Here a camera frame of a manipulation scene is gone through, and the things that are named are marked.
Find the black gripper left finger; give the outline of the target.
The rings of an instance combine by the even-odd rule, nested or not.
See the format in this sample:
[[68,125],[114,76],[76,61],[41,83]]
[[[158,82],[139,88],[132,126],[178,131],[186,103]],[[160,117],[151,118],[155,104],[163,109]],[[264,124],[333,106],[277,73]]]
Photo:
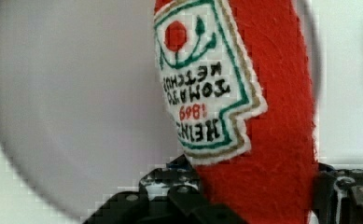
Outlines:
[[143,202],[164,200],[171,189],[175,191],[181,189],[181,193],[202,193],[201,179],[185,155],[143,176],[138,184],[138,200]]

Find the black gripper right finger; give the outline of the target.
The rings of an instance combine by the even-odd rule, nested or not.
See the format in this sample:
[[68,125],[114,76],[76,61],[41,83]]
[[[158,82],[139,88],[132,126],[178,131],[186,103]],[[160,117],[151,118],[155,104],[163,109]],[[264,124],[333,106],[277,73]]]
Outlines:
[[363,224],[363,170],[320,163],[314,179],[313,213],[319,224]]

